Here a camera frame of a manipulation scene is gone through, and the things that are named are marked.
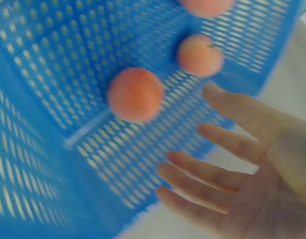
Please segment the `orange ball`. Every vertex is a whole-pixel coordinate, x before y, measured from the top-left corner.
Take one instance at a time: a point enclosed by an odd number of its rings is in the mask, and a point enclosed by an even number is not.
[[[192,35],[181,43],[177,60],[185,72],[197,77],[209,77],[221,71],[224,54],[205,35]]]
[[[236,0],[179,0],[182,6],[194,16],[217,17],[233,6]]]
[[[122,120],[149,122],[159,114],[164,94],[164,85],[155,74],[128,68],[113,79],[107,99],[111,111]]]

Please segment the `hand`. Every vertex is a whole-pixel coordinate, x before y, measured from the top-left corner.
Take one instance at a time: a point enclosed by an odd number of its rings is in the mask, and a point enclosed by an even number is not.
[[[167,188],[159,188],[158,197],[220,238],[306,239],[306,121],[215,85],[204,97],[257,140],[210,124],[200,125],[199,133],[259,169],[231,172],[171,152],[172,165],[160,165],[159,174],[191,201]]]

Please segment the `ball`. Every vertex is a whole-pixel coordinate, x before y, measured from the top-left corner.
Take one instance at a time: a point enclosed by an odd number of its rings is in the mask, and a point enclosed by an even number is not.
[[[224,54],[207,36],[192,35],[180,44],[177,60],[186,73],[210,77],[221,71]]]
[[[164,85],[155,74],[142,68],[128,68],[112,80],[107,101],[120,119],[149,122],[158,116],[164,94]]]
[[[198,17],[217,17],[233,6],[235,0],[179,0],[192,15]]]

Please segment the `perforated basket wall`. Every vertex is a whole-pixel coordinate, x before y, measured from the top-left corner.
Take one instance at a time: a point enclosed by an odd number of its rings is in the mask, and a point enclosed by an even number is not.
[[[216,19],[176,0],[0,0],[0,238],[112,238],[156,202],[170,150],[205,159],[201,122],[232,122],[202,98],[215,81],[256,95],[285,45],[299,0],[237,0]],[[211,79],[175,61],[189,34],[209,36],[226,63]],[[105,101],[127,67],[166,87],[160,116],[131,124]]]

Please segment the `finger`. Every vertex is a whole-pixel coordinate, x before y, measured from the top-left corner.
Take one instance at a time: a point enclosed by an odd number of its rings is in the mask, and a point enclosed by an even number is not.
[[[251,176],[245,173],[225,170],[196,160],[181,152],[170,152],[168,160],[187,174],[205,182],[211,187],[235,193],[239,191],[240,185]]]
[[[213,84],[204,88],[204,98],[216,111],[236,122],[263,143],[269,143],[292,125],[302,122],[250,96],[226,92]]]
[[[235,156],[255,165],[266,159],[266,148],[254,139],[230,132],[212,124],[201,124],[198,132]]]
[[[220,191],[203,184],[168,163],[158,169],[159,175],[172,187],[191,197],[196,203],[227,214],[234,194]]]
[[[192,203],[168,188],[158,188],[156,191],[158,198],[175,214],[184,217],[193,225],[197,225],[211,231],[219,233],[220,224],[224,219],[224,214]]]

